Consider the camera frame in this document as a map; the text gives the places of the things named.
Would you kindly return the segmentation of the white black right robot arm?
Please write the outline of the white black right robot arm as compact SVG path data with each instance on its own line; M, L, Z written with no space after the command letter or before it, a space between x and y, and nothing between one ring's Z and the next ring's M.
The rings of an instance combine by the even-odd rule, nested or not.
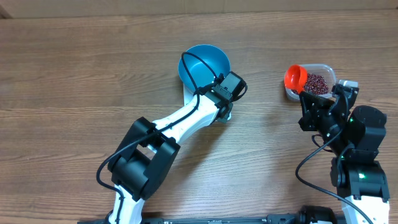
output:
M389 189L386 173L376 160L386 135L386 115L371 106L354 107L356 93L336 93L334 100L308 92L299 95L303 131L316 131L335 154L330 179L336 192L312 188L341 202L347 223L388 223Z

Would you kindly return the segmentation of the right gripper black fuzzy finger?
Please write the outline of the right gripper black fuzzy finger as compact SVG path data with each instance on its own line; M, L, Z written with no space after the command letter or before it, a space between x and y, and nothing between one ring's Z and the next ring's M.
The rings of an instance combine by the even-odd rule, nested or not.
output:
M306 95L306 102L309 106L320 109L329 109L335 104L333 100L311 93Z
M320 104L320 97L313 93L302 91L299 94L299 98L302 107L302 117L298 123L302 131L317 131L317 110Z

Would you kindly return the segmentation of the red scoop blue handle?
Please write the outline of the red scoop blue handle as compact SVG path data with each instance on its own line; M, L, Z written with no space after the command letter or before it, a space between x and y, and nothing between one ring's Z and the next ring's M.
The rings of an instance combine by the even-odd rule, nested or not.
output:
M300 65L291 65L285 73L284 85L286 88L295 90L297 93L304 91L308 79L307 70Z

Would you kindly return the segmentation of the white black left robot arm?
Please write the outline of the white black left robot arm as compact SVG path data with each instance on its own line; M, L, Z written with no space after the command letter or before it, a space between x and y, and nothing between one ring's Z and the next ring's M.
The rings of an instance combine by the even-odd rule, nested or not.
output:
M234 101L241 97L241 93L202 90L165 118L141 117L133 122L106 162L116 198L105 222L141 223L144 203L163 183L181 143L216 120L227 122Z

